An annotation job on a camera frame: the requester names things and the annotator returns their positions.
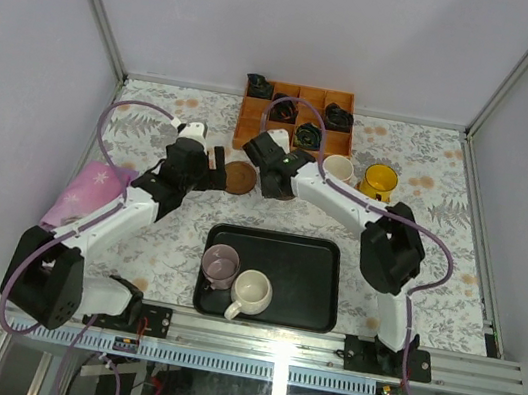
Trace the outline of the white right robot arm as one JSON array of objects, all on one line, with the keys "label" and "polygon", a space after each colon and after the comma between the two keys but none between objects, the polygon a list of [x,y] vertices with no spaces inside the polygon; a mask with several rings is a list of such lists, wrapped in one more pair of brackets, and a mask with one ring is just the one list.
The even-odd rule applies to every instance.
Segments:
[{"label": "white right robot arm", "polygon": [[343,225],[360,242],[360,271],[377,292],[380,316],[375,363],[396,375],[411,364],[405,293],[420,274],[425,252],[420,227],[403,202],[373,200],[327,172],[309,153],[288,150],[282,130],[267,131],[243,145],[259,170],[265,198],[305,200]]}]

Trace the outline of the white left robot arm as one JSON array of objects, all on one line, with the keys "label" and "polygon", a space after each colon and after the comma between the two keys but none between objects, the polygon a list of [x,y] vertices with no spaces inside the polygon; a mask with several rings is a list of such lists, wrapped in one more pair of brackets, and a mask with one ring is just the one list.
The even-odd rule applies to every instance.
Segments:
[{"label": "white left robot arm", "polygon": [[198,141],[178,138],[158,164],[90,215],[52,230],[27,229],[6,270],[1,303],[12,302],[47,329],[80,316],[135,328],[143,292],[118,275],[89,276],[93,256],[161,220],[191,191],[225,190],[226,179],[224,147],[207,153]]}]

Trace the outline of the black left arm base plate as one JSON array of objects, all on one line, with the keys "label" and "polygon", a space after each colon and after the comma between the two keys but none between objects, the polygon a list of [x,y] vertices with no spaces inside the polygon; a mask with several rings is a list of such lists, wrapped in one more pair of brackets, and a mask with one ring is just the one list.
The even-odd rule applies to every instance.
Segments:
[{"label": "black left arm base plate", "polygon": [[101,314],[93,326],[113,331],[165,339],[171,326],[173,310],[145,303],[130,304],[119,315]]}]

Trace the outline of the purple glass mug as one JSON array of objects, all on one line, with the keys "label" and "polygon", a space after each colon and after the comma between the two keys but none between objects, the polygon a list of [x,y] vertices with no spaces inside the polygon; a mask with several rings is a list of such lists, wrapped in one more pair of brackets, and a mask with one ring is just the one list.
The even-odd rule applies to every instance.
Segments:
[{"label": "purple glass mug", "polygon": [[210,246],[202,256],[201,271],[210,288],[228,290],[240,270],[240,257],[229,245]]}]

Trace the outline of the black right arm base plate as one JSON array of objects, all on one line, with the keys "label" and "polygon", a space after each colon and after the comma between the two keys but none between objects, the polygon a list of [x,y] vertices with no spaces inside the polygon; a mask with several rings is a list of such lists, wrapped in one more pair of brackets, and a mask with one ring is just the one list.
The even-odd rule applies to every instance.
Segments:
[{"label": "black right arm base plate", "polygon": [[[382,377],[402,378],[406,351],[391,351],[379,340],[346,335],[343,346],[344,368],[348,371]],[[407,377],[412,382],[431,382],[431,356],[427,350],[411,348],[407,353]]]}]

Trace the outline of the pink ceramic mug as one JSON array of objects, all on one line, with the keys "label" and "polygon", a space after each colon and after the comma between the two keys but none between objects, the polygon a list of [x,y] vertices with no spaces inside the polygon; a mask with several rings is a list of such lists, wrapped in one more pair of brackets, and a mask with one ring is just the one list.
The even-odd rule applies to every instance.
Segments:
[{"label": "pink ceramic mug", "polygon": [[346,156],[332,154],[324,159],[322,167],[327,177],[337,179],[346,185],[351,185],[355,178],[353,164]]}]

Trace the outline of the yellow black mug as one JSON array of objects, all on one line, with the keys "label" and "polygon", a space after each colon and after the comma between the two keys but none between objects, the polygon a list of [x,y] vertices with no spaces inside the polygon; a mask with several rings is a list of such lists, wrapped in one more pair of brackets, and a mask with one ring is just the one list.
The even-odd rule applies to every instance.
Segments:
[{"label": "yellow black mug", "polygon": [[366,169],[357,185],[358,191],[373,200],[389,203],[391,194],[398,185],[397,173],[388,165],[373,164]]}]

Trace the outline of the brown wooden coaster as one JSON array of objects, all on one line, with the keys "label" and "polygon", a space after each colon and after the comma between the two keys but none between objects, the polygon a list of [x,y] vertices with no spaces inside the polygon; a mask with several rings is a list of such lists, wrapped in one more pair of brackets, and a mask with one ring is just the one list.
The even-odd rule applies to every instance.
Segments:
[{"label": "brown wooden coaster", "polygon": [[256,185],[257,174],[249,163],[234,161],[227,163],[225,190],[229,194],[243,195],[249,193]]}]

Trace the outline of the cream speckled mug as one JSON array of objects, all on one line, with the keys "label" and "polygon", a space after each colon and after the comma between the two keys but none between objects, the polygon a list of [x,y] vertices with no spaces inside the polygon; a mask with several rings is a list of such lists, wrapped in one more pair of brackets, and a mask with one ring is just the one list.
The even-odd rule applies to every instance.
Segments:
[{"label": "cream speckled mug", "polygon": [[268,277],[258,270],[245,270],[236,277],[231,289],[231,303],[223,313],[226,320],[239,314],[258,315],[266,310],[273,298],[273,288]]}]

